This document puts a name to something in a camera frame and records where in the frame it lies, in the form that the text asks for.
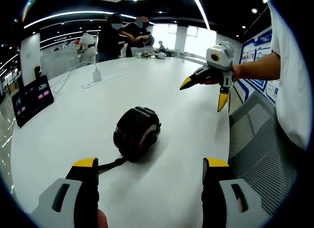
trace mesh chair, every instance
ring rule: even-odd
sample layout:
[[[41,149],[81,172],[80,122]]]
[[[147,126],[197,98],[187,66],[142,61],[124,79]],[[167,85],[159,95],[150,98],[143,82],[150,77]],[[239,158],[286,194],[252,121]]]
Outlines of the mesh chair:
[[[230,119],[228,164],[261,197],[262,208],[274,214],[288,195],[305,151],[279,125],[276,109],[258,91]]]

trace black shirt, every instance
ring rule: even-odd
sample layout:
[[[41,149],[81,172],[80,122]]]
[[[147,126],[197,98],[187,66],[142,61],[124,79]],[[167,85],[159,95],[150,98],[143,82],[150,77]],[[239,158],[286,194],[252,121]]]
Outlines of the black shirt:
[[[136,23],[129,23],[122,30],[131,34],[134,38],[140,35],[148,35],[146,28],[139,28]]]
[[[120,54],[121,48],[123,45],[120,45],[119,42],[123,41],[123,37],[119,35],[119,31],[112,28],[110,23],[106,23],[98,36],[98,52],[99,53],[112,53]]]
[[[148,35],[146,28],[139,28],[136,23],[127,24],[124,28],[122,28],[122,31],[131,34],[134,38],[137,38],[141,35]],[[144,42],[145,39],[140,39],[138,42],[129,41],[126,51],[127,57],[132,57],[131,47],[143,48]]]

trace ceiling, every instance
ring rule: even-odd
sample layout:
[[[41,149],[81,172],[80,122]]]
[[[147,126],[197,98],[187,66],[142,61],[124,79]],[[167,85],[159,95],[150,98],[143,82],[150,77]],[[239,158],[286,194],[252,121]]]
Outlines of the ceiling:
[[[28,2],[30,2],[29,10],[22,22],[23,10]],[[207,15],[210,29],[241,43],[271,25],[269,9],[266,9],[267,5],[263,4],[262,0],[200,0],[200,2]],[[41,40],[45,40],[84,29],[97,30],[105,22],[104,14],[75,14],[52,18],[29,28],[23,28],[36,20],[62,12],[83,10],[120,12],[134,17],[147,16],[155,24],[174,24],[174,21],[178,21],[179,26],[206,27],[194,0],[138,0],[136,2],[122,0],[117,3],[100,0],[2,0],[2,3],[11,5],[11,8],[1,8],[0,11],[1,14],[6,14],[2,20],[5,29],[0,31],[0,44],[4,44],[4,47],[0,47],[0,62],[13,57],[17,52],[16,47],[21,45],[21,40],[31,36],[33,32],[40,32]],[[252,8],[257,8],[259,12],[253,14]],[[124,21],[132,22],[134,19],[125,18]]]

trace finger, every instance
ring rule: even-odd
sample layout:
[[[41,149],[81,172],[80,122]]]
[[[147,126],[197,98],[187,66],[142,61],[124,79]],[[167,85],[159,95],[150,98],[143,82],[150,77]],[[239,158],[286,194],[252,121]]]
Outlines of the finger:
[[[97,211],[98,228],[108,228],[107,217],[98,209]]]

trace person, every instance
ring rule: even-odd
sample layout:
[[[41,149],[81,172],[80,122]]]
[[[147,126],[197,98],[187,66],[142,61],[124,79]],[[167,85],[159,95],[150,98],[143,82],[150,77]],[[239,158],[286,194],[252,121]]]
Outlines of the person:
[[[311,134],[311,85],[305,61],[299,46],[281,15],[268,3],[273,53],[253,62],[233,66],[233,81],[239,79],[277,80],[277,119],[285,134],[299,148],[306,150]],[[213,73],[201,84],[219,83],[219,74]]]
[[[148,24],[148,18],[139,17],[136,19],[136,23],[129,23],[121,30],[120,33],[127,36],[129,39],[126,57],[132,57],[131,47],[144,47],[145,40],[149,38],[148,32],[146,30]]]
[[[99,62],[117,59],[121,53],[124,41],[119,35],[123,20],[120,13],[113,13],[107,19],[107,23],[102,27],[98,38],[98,60]]]
[[[163,52],[163,53],[165,53],[165,52],[166,52],[166,49],[165,49],[164,45],[162,44],[162,41],[159,41],[158,43],[159,43],[159,45],[160,45],[160,48],[159,48],[158,50],[161,51],[161,52]]]
[[[144,42],[144,47],[153,47],[154,43],[155,43],[155,39],[152,36],[152,33],[150,31],[147,32],[148,35],[148,39],[146,39],[146,41]]]
[[[81,60],[96,63],[95,39],[87,31],[83,31],[83,36],[79,41],[78,52],[81,52]]]

